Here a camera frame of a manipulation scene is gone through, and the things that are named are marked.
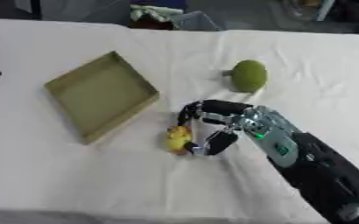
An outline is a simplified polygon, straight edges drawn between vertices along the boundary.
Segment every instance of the robotic finger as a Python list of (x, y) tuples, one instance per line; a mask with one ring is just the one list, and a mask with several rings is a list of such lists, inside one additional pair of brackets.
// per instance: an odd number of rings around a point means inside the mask
[[(198, 145), (192, 142), (192, 119), (224, 128)], [(236, 131), (243, 131), (280, 175), (330, 223), (359, 224), (359, 169), (277, 111), (227, 101), (197, 101), (179, 113), (178, 125), (169, 131), (168, 143), (172, 151), (179, 149), (179, 155), (217, 155), (236, 142)]]

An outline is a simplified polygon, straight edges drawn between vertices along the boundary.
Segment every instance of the background floor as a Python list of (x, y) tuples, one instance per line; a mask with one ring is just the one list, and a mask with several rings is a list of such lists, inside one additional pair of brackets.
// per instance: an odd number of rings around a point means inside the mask
[[(350, 27), (331, 22), (306, 22), (287, 15), (279, 0), (187, 0), (189, 11), (204, 11), (226, 29), (291, 32), (351, 33)], [(14, 7), (13, 0), (0, 0), (0, 18), (33, 19)]]

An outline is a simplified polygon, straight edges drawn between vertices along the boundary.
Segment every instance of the robotic hand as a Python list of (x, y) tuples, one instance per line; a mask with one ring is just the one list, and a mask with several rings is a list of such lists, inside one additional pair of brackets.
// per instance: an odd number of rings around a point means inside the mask
[(290, 185), (331, 223), (359, 224), (359, 170), (317, 137), (300, 131), (277, 111), (228, 101), (197, 101), (179, 113), (179, 127), (192, 119), (224, 125), (200, 146), (182, 144), (193, 154), (216, 155), (243, 131), (267, 155)]

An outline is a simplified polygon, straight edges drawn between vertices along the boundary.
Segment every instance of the wrinkled fabric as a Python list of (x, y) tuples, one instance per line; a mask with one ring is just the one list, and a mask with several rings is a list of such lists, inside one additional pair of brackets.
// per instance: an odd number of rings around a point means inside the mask
[[(110, 51), (160, 99), (83, 145), (43, 85)], [(255, 94), (222, 78), (240, 60), (268, 69)], [(359, 35), (0, 20), (0, 70), (0, 209), (325, 223), (244, 135), (218, 157), (168, 153), (175, 113), (200, 99), (277, 109), (359, 167)], [(217, 128), (196, 123), (196, 138)]]

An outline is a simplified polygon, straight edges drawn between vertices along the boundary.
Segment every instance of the cardboard tray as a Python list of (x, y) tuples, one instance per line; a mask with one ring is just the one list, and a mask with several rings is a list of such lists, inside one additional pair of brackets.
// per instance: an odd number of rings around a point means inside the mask
[(158, 91), (116, 52), (45, 84), (85, 144), (132, 118)]

